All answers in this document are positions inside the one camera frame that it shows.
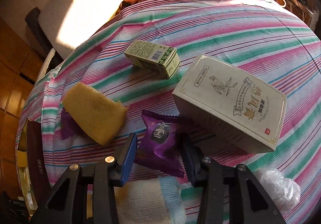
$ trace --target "metal screw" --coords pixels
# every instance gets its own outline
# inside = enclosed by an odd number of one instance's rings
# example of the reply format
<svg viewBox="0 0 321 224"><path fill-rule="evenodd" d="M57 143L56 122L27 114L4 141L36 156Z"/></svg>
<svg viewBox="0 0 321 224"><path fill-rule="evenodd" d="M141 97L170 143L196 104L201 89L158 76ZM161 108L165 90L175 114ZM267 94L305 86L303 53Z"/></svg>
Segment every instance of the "metal screw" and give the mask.
<svg viewBox="0 0 321 224"><path fill-rule="evenodd" d="M78 169L78 167L79 167L78 164L74 163L74 164L71 164L69 168L70 168L72 171L75 171L76 169Z"/></svg>
<svg viewBox="0 0 321 224"><path fill-rule="evenodd" d="M203 157L202 161L205 163L211 163L212 159L210 157L205 156L205 157Z"/></svg>
<svg viewBox="0 0 321 224"><path fill-rule="evenodd" d="M105 158L105 161L108 163L112 163L115 160L115 158L113 156L108 156Z"/></svg>
<svg viewBox="0 0 321 224"><path fill-rule="evenodd" d="M246 166L245 166L244 164L239 164L239 165L238 165L238 169L239 169L240 171L246 171Z"/></svg>

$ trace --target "wooden cabinet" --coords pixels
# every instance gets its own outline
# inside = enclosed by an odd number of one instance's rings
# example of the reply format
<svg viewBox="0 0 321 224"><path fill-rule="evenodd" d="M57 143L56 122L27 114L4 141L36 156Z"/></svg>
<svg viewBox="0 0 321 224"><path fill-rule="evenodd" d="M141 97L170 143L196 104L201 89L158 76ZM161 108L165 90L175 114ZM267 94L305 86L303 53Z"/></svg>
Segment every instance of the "wooden cabinet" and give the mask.
<svg viewBox="0 0 321 224"><path fill-rule="evenodd" d="M41 66L38 55L0 18L0 192L12 199L22 196L15 163L19 118Z"/></svg>

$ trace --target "barcode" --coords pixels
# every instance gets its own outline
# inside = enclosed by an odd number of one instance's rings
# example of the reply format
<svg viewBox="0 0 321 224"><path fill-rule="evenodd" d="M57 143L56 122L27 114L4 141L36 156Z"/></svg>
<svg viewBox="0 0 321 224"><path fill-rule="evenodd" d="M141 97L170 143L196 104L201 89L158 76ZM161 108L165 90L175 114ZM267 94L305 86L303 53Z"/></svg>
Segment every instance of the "barcode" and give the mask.
<svg viewBox="0 0 321 224"><path fill-rule="evenodd" d="M151 59L157 61L157 59L161 56L162 53L162 51L156 51Z"/></svg>

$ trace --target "white box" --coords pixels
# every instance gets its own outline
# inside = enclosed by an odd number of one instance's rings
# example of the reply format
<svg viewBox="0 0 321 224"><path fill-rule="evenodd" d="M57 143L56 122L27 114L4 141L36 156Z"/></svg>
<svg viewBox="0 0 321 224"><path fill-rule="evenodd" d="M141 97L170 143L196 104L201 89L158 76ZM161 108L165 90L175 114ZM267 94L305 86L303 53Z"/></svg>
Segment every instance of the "white box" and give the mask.
<svg viewBox="0 0 321 224"><path fill-rule="evenodd" d="M286 95L226 62L201 55L173 91L180 115L248 153L274 151Z"/></svg>

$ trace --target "green medicine box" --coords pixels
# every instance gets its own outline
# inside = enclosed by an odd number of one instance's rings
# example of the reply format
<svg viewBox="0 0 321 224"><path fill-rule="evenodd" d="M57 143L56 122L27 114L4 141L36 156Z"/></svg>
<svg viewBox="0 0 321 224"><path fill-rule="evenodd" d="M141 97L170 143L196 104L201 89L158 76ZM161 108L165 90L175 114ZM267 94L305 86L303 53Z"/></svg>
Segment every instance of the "green medicine box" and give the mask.
<svg viewBox="0 0 321 224"><path fill-rule="evenodd" d="M179 67L179 56L173 47L135 40L125 51L132 65L147 68L169 79Z"/></svg>

